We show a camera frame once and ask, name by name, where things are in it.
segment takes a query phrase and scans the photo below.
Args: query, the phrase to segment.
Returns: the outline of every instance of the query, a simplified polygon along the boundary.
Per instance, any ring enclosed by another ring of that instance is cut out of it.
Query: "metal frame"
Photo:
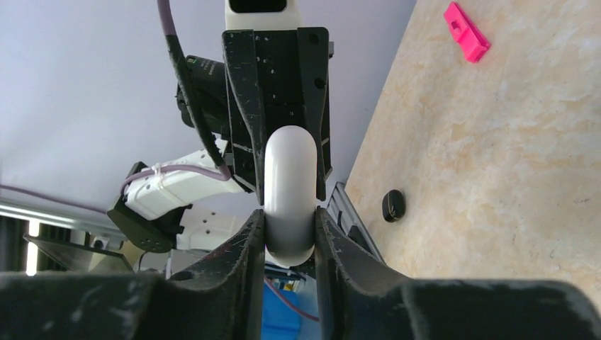
[[[380,254],[376,243],[369,235],[369,232],[367,231],[367,228],[365,228],[363,221],[361,221],[361,218],[355,210],[355,207],[347,195],[347,192],[344,191],[344,183],[336,183],[332,195],[330,196],[330,200],[327,203],[327,211],[331,214],[331,216],[340,216],[340,227],[342,230],[344,230],[346,235],[349,234],[352,226],[356,226],[361,233],[362,238],[366,242],[369,252],[372,253],[373,256],[376,257],[376,259],[378,259],[380,262],[385,263],[382,254]]]
[[[127,241],[127,237],[109,220],[100,221],[64,212],[51,212],[48,209],[24,205],[5,198],[0,198],[0,215],[22,220],[39,220],[40,223],[45,225],[80,230],[92,235],[108,237],[110,242],[115,244]]]

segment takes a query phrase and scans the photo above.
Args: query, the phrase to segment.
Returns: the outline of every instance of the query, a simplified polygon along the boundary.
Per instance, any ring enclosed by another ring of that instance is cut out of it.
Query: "blue container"
[[[280,290],[293,305],[298,306],[295,292]],[[263,284],[262,340],[295,340],[301,330],[301,317],[286,306],[266,284]]]

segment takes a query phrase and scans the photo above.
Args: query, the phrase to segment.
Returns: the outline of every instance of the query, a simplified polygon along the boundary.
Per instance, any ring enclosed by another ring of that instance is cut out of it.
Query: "purple cable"
[[[227,165],[223,164],[222,166],[219,166],[217,169],[219,172],[214,172],[209,169],[204,169],[204,168],[201,168],[199,166],[194,166],[194,165],[161,166],[161,172],[190,171],[190,172],[196,172],[197,174],[201,174],[201,175],[204,175],[207,177],[211,177],[212,179],[216,179],[216,180],[222,181],[222,182],[229,181],[232,178],[232,174],[230,173],[230,169],[228,168]],[[133,175],[127,177],[125,179],[125,182],[123,182],[123,184],[121,185],[121,190],[120,190],[121,194],[125,195],[125,189],[133,181],[135,181],[137,179],[141,179],[143,177],[154,176],[154,175],[155,175],[155,171],[152,169],[148,169],[148,170],[144,170],[144,171],[138,172],[136,174],[133,174]]]
[[[307,312],[305,312],[304,310],[302,310],[301,308],[296,307],[295,305],[292,304],[292,302],[288,301],[288,299],[286,299],[285,296],[283,296],[283,294],[280,292],[280,290],[278,288],[274,287],[274,284],[271,283],[271,281],[266,278],[263,277],[263,282],[265,282],[265,284],[267,285],[267,287],[274,292],[274,294],[286,305],[288,306],[291,310],[293,310],[294,312],[296,312],[296,314],[302,316],[302,317],[306,317],[309,320],[315,321],[315,322],[319,322],[319,317],[316,317],[315,315],[311,315]]]
[[[91,207],[89,205],[80,204],[80,203],[69,202],[68,200],[63,200],[61,198],[52,197],[50,195],[45,195],[43,193],[36,193],[35,191],[30,191],[30,190],[27,190],[27,189],[17,188],[15,186],[5,186],[4,184],[0,184],[0,189],[2,189],[2,190],[8,190],[8,191],[14,191],[16,193],[22,193],[24,195],[41,198],[43,200],[48,200],[50,202],[59,203],[59,204],[63,204],[63,205],[68,205],[69,207],[74,207],[74,208],[79,208],[79,209],[93,211],[95,213],[99,213],[99,214],[102,214],[102,215],[106,214],[106,211],[103,210],[103,209],[100,209],[100,208],[95,208],[95,207]]]
[[[171,15],[171,6],[169,0],[157,0],[159,7],[159,17],[161,18],[161,26],[165,35],[177,35],[175,32],[175,23]]]

